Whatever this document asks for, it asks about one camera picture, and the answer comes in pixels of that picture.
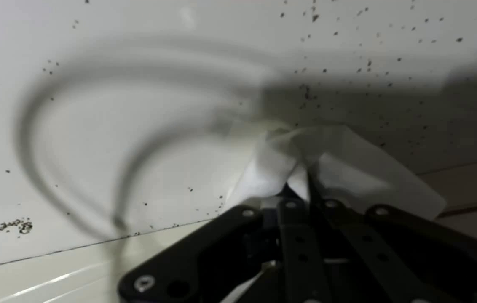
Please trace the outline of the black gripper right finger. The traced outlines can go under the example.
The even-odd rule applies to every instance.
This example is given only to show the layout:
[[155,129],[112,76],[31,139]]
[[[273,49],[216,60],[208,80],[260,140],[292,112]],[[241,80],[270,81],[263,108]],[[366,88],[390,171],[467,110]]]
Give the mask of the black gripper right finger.
[[477,303],[477,240],[396,208],[359,214],[312,189],[322,251],[343,260],[332,299],[351,303]]

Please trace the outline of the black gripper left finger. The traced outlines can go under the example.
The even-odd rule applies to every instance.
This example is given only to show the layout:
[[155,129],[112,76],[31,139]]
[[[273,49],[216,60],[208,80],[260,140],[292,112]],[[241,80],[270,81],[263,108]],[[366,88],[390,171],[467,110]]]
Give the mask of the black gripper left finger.
[[120,303],[221,303],[258,277],[240,303],[327,303],[307,204],[290,189],[236,206],[130,270]]

